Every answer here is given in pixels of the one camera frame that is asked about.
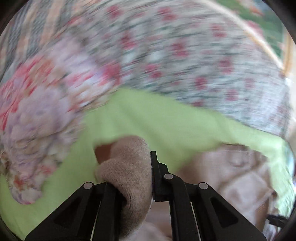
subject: lime green sheet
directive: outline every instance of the lime green sheet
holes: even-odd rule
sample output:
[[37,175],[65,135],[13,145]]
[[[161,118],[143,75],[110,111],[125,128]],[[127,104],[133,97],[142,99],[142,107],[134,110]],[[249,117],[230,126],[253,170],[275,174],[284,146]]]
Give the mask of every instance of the lime green sheet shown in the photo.
[[269,158],[277,207],[288,215],[294,202],[292,179],[285,160],[285,141],[252,129],[220,113],[186,106],[167,97],[120,89],[108,104],[88,112],[86,128],[61,167],[46,181],[43,197],[35,204],[18,204],[0,179],[0,213],[6,225],[21,239],[56,209],[84,182],[96,182],[93,148],[125,135],[144,138],[158,160],[175,172],[196,152],[222,143],[242,144]]

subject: floral garment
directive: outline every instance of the floral garment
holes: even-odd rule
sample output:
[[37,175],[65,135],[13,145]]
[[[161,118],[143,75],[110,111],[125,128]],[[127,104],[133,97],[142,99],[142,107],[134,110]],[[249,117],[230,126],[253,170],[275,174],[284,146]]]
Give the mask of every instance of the floral garment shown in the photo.
[[[12,25],[11,38],[3,38],[10,46],[17,29],[19,41],[27,43],[16,42],[14,55],[0,61],[7,68],[3,82],[8,80],[0,87],[1,169],[18,202],[33,203],[41,196],[42,183],[78,137],[83,110],[105,103],[121,84],[285,135],[289,95],[280,69],[206,1],[65,1],[85,4],[72,17],[65,5],[61,18],[69,21],[60,32],[64,19],[58,22],[53,38],[47,39],[45,31],[36,35],[48,29],[42,14],[26,26],[31,35]],[[45,16],[58,4],[41,2],[36,12]],[[35,3],[31,0],[25,10]],[[15,21],[28,21],[22,14]],[[49,39],[39,52],[38,41]]]

